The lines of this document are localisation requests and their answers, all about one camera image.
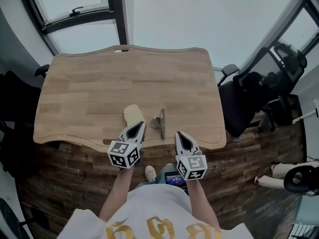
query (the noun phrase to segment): window handle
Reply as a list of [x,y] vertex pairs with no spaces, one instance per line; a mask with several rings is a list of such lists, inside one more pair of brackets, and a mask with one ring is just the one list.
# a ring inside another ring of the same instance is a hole
[[75,15],[78,15],[80,13],[79,10],[75,11],[76,9],[81,9],[83,8],[83,6],[80,6],[80,7],[76,7],[72,10],[72,13],[70,13],[70,16],[75,16]]

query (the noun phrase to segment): white t-shirt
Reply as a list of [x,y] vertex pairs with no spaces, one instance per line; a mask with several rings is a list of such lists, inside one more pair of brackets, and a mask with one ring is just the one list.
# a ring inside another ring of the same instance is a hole
[[58,239],[252,239],[244,224],[214,229],[191,214],[189,197],[172,185],[144,185],[105,223],[90,210],[75,210]]

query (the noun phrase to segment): person's arm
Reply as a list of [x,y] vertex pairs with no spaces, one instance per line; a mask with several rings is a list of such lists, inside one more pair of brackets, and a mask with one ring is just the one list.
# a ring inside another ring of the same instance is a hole
[[218,219],[198,180],[186,181],[193,216],[213,228],[220,229]]
[[119,172],[118,177],[116,177],[113,188],[104,202],[99,218],[105,222],[107,222],[114,213],[122,207],[126,202],[126,198],[128,196],[131,178],[133,174],[134,166],[130,169],[122,169]]

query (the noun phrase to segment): metal bracket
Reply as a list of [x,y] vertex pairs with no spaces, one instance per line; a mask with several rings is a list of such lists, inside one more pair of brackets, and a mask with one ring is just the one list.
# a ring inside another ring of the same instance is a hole
[[151,128],[159,129],[161,138],[165,139],[165,109],[161,109],[160,117],[151,120]]

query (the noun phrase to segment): chair armrest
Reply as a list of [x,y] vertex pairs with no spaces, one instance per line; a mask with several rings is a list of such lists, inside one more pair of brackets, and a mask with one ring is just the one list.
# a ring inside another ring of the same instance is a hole
[[226,80],[229,75],[232,75],[239,71],[239,68],[235,64],[229,64],[225,66],[221,72],[223,73],[223,77],[218,82],[217,86],[220,87],[221,84]]
[[50,67],[50,65],[44,65],[44,66],[39,67],[35,71],[34,76],[42,75],[45,78],[45,76],[46,76],[45,73],[49,70],[49,67]]

